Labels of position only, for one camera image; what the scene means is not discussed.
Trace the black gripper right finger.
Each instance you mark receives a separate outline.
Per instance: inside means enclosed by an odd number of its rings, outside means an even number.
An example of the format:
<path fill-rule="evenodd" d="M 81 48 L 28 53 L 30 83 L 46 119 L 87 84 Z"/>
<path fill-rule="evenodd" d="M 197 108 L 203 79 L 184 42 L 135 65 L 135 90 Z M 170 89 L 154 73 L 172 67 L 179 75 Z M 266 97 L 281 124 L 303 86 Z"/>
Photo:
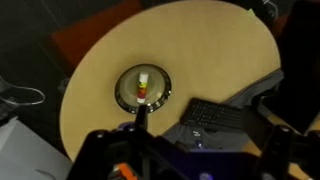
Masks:
<path fill-rule="evenodd" d="M 252 107 L 242 111 L 243 130 L 260 150 L 254 176 L 260 180 L 288 180 L 289 166 L 297 164 L 312 180 L 320 180 L 318 130 L 300 135 L 287 125 L 274 125 Z"/>

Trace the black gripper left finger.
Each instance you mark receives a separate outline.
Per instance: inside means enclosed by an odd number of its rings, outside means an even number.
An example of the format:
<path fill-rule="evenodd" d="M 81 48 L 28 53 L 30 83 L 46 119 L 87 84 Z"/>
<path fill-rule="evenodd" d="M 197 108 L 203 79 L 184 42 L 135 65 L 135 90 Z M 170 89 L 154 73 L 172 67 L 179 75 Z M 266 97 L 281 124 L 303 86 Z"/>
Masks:
<path fill-rule="evenodd" d="M 67 180 L 108 180 L 117 165 L 127 165 L 139 180 L 186 180 L 169 156 L 177 154 L 174 146 L 146 131 L 147 106 L 138 108 L 135 121 L 123 130 L 91 131 L 76 157 Z"/>

